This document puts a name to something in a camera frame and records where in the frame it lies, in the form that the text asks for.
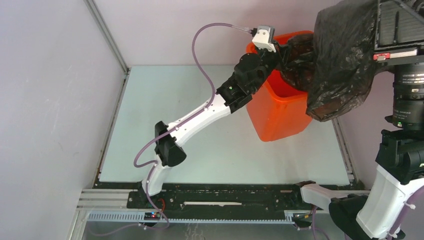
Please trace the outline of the orange plastic trash bin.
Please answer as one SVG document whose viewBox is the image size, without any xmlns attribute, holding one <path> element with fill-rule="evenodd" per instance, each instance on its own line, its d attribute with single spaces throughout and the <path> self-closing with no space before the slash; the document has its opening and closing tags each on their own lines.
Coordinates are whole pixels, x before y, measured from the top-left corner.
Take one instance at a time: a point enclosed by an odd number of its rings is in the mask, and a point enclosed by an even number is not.
<svg viewBox="0 0 424 240">
<path fill-rule="evenodd" d="M 263 142 L 299 134 L 312 122 L 306 114 L 307 93 L 287 84 L 279 70 L 270 74 L 246 109 Z"/>
</svg>

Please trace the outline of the black plastic trash bag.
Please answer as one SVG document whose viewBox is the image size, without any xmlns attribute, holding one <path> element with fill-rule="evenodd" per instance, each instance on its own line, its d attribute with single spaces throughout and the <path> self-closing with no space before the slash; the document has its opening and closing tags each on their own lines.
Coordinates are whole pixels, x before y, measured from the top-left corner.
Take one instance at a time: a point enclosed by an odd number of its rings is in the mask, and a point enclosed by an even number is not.
<svg viewBox="0 0 424 240">
<path fill-rule="evenodd" d="M 343 0 L 318 12 L 313 33 L 291 37 L 282 79 L 306 92 L 306 114 L 320 122 L 362 105 L 378 73 L 373 60 L 375 0 Z"/>
</svg>

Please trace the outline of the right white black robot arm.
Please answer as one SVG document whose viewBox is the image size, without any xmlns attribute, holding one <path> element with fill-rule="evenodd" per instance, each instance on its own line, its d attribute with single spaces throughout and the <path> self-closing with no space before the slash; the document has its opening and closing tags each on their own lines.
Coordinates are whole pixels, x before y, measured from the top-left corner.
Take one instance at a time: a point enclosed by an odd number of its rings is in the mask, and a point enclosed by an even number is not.
<svg viewBox="0 0 424 240">
<path fill-rule="evenodd" d="M 303 182 L 291 204 L 329 212 L 353 240 L 401 240 L 401 223 L 424 192 L 424 3 L 343 0 L 321 10 L 314 27 L 313 80 L 307 114 L 331 120 L 360 106 L 375 75 L 392 72 L 392 114 L 383 130 L 376 177 L 368 195 Z"/>
</svg>

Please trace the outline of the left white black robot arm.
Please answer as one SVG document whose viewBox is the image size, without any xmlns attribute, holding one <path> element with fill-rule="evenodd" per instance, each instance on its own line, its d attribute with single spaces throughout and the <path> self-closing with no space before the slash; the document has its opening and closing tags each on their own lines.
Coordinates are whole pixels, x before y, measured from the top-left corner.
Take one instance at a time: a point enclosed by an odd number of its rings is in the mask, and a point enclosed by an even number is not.
<svg viewBox="0 0 424 240">
<path fill-rule="evenodd" d="M 291 46 L 271 42 L 271 48 L 255 48 L 244 54 L 234 66 L 232 75 L 212 93 L 212 97 L 178 120 L 155 124 L 155 137 L 140 152 L 154 144 L 155 158 L 147 177 L 139 183 L 138 201 L 145 208 L 153 208 L 158 194 L 170 170 L 187 157 L 183 145 L 196 133 L 213 122 L 233 114 L 253 99 L 267 78 L 276 69 L 282 70 L 288 63 Z"/>
</svg>

